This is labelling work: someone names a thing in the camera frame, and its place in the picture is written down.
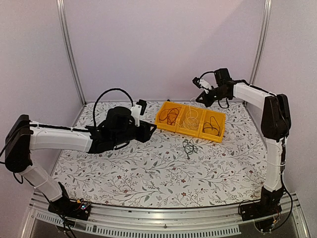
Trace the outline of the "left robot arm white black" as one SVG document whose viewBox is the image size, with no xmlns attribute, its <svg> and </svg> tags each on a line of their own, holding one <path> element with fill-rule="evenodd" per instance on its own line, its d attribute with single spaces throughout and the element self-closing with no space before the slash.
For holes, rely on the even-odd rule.
<svg viewBox="0 0 317 238">
<path fill-rule="evenodd" d="M 1 150 L 3 164 L 14 174 L 27 179 L 35 189 L 43 193 L 63 215 L 70 215 L 73 203 L 68 200 L 62 186 L 45 169 L 30 158 L 32 150 L 60 149 L 101 154 L 118 150 L 136 140 L 145 143 L 150 140 L 157 126 L 140 120 L 143 109 L 115 107 L 110 109 L 106 119 L 99 125 L 75 128 L 40 124 L 31 121 L 28 115 L 21 115 L 5 139 Z"/>
</svg>

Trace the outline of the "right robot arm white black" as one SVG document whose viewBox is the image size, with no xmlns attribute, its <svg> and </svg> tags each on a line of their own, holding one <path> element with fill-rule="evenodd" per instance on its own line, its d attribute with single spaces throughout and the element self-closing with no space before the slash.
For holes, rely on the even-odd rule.
<svg viewBox="0 0 317 238">
<path fill-rule="evenodd" d="M 283 171 L 286 164 L 286 144 L 291 128 L 288 98 L 284 94 L 274 94 L 248 83 L 244 79 L 233 80 L 227 68 L 211 71 L 216 87 L 203 79 L 205 74 L 195 77 L 192 82 L 203 89 L 196 102 L 210 107 L 214 102 L 233 98 L 245 101 L 262 112 L 261 131 L 267 147 L 267 172 L 262 187 L 264 198 L 256 206 L 260 216 L 267 216 L 275 209 L 273 197 L 280 198 L 285 189 Z"/>
</svg>

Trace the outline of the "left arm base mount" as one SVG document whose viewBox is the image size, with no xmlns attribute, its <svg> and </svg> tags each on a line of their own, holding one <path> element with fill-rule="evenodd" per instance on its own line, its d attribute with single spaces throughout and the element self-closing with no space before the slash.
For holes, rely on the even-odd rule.
<svg viewBox="0 0 317 238">
<path fill-rule="evenodd" d="M 71 200 L 64 186 L 58 182 L 62 197 L 52 202 L 50 201 L 48 211 L 61 216 L 70 217 L 87 221 L 91 212 L 91 202 L 85 201 L 83 198 L 79 200 Z"/>
</svg>

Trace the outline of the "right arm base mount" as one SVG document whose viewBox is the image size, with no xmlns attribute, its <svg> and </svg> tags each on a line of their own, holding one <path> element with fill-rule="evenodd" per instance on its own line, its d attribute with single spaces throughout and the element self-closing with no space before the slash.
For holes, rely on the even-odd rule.
<svg viewBox="0 0 317 238">
<path fill-rule="evenodd" d="M 240 204 L 238 207 L 238 214 L 242 217 L 243 221 L 270 216 L 268 219 L 255 222 L 255 227 L 262 233 L 271 232 L 277 223 L 277 218 L 274 218 L 273 215 L 276 214 L 279 216 L 279 213 L 282 211 L 280 199 L 283 196 L 283 193 L 283 188 L 270 192 L 262 187 L 260 201 L 244 205 Z"/>
</svg>

